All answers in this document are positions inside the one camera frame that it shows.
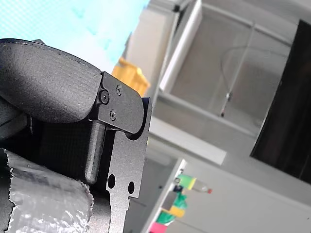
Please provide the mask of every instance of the pink object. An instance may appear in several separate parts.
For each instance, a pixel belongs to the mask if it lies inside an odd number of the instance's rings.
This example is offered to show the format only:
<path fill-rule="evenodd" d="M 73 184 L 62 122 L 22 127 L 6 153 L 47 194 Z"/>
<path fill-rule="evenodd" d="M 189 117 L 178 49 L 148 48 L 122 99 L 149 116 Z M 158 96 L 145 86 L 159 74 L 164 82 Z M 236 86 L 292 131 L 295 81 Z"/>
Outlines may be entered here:
<path fill-rule="evenodd" d="M 150 233 L 165 233 L 167 226 L 154 222 L 151 226 Z"/>

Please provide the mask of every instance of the light blue surface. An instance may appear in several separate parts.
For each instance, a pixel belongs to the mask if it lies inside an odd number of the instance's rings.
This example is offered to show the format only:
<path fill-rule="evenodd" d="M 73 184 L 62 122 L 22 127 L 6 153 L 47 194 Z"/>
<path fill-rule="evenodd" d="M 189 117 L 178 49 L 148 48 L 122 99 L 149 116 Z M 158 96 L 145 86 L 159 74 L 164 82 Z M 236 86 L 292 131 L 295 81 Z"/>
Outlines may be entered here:
<path fill-rule="evenodd" d="M 122 55 L 148 2 L 0 0 L 0 38 L 41 39 L 105 69 Z"/>

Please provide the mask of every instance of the round hole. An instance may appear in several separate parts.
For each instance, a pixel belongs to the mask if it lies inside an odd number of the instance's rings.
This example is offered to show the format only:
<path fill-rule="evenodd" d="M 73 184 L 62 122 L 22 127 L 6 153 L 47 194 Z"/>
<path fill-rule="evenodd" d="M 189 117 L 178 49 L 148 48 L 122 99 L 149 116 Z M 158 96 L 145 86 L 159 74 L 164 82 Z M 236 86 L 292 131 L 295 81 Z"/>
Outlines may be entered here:
<path fill-rule="evenodd" d="M 108 187 L 113 188 L 116 185 L 116 178 L 114 175 L 110 175 L 108 178 Z"/>
<path fill-rule="evenodd" d="M 131 181 L 131 182 L 128 184 L 128 192 L 129 192 L 129 194 L 134 193 L 134 190 L 135 190 L 134 182 Z"/>

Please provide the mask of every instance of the screw head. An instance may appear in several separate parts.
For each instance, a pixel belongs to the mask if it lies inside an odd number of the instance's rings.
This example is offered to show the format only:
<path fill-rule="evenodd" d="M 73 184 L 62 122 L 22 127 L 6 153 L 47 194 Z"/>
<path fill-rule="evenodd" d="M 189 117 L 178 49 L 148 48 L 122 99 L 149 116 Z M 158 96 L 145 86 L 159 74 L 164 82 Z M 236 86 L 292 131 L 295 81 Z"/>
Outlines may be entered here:
<path fill-rule="evenodd" d="M 118 96 L 122 95 L 122 86 L 120 84 L 117 85 L 116 91 L 117 91 Z"/>
<path fill-rule="evenodd" d="M 117 115 L 116 111 L 115 111 L 114 109 L 112 109 L 112 110 L 110 111 L 110 119 L 111 119 L 112 121 L 115 121 L 116 118 L 117 118 L 116 115 Z"/>
<path fill-rule="evenodd" d="M 108 104 L 109 102 L 109 93 L 107 90 L 104 90 L 100 94 L 100 100 L 103 104 Z"/>

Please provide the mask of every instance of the green object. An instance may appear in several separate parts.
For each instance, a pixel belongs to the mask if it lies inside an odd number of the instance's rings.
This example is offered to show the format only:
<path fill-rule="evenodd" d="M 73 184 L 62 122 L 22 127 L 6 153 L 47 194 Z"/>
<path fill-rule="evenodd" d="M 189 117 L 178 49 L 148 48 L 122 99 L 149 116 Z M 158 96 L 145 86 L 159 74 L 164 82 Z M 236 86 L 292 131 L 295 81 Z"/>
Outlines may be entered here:
<path fill-rule="evenodd" d="M 186 195 L 182 195 L 181 192 L 177 193 L 177 197 L 173 203 L 174 206 L 180 208 L 180 209 L 186 209 L 187 203 L 186 203 Z M 156 222 L 162 225 L 165 225 L 169 222 L 172 222 L 176 217 L 174 215 L 171 215 L 169 213 L 166 213 L 164 211 L 161 211 L 159 217 L 157 218 Z"/>
<path fill-rule="evenodd" d="M 187 198 L 186 195 L 182 195 L 181 192 L 178 192 L 173 205 L 178 207 L 179 209 L 185 210 L 187 208 L 187 203 L 185 201 L 186 198 Z"/>
<path fill-rule="evenodd" d="M 178 175 L 177 178 L 180 179 L 179 185 L 184 187 L 184 188 L 187 188 L 189 190 L 192 189 L 192 187 L 196 181 L 196 178 L 194 178 L 192 176 L 184 175 L 184 174 Z"/>
<path fill-rule="evenodd" d="M 164 211 L 161 211 L 159 217 L 157 218 L 156 222 L 162 225 L 165 225 L 169 222 L 172 222 L 176 217 L 174 215 L 170 215 Z"/>

